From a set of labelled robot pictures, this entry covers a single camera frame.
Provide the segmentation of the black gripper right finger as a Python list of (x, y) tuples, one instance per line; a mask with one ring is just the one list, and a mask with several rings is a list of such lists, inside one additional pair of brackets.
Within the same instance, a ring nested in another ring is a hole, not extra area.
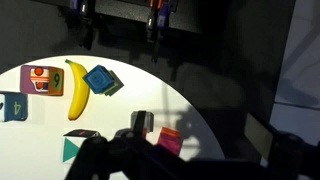
[(253, 115), (246, 116), (244, 134), (257, 152), (266, 160), (272, 148), (272, 132)]

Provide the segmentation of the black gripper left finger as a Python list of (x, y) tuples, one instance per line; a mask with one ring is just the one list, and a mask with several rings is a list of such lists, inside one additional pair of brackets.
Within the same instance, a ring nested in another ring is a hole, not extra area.
[(136, 111), (134, 113), (135, 121), (133, 125), (133, 133), (135, 136), (144, 138), (146, 136), (146, 129), (145, 129), (145, 111)]

